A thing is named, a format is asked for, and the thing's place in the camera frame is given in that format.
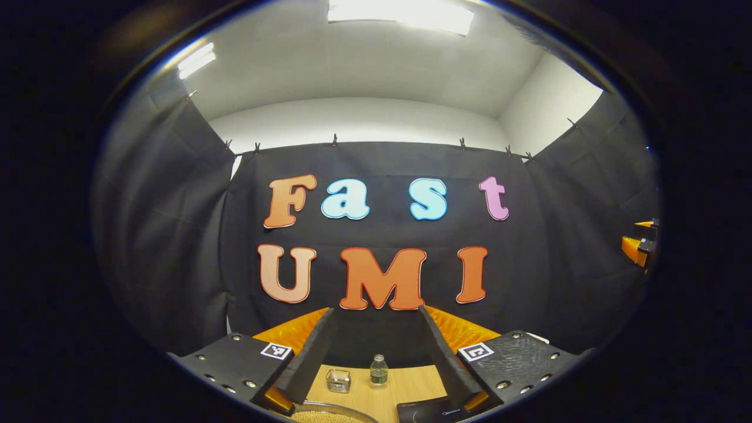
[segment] table surface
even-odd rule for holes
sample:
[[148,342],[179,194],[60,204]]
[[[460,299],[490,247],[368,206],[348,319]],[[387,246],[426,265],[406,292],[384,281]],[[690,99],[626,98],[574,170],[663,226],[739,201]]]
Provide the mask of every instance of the table surface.
[[[332,392],[326,387],[326,372],[329,369],[350,371],[350,392]],[[356,409],[375,418],[379,423],[398,423],[397,404],[430,400],[446,395],[436,366],[433,365],[389,369],[389,378],[384,387],[371,388],[368,369],[323,364],[308,392],[308,400]]]

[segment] water bottle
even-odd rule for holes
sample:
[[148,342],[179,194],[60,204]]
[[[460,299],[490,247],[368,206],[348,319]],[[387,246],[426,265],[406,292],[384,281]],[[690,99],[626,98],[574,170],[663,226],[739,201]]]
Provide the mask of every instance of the water bottle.
[[387,383],[387,372],[389,372],[389,367],[387,367],[387,362],[384,361],[383,355],[376,354],[374,356],[374,361],[371,363],[370,370],[371,385],[377,387]]

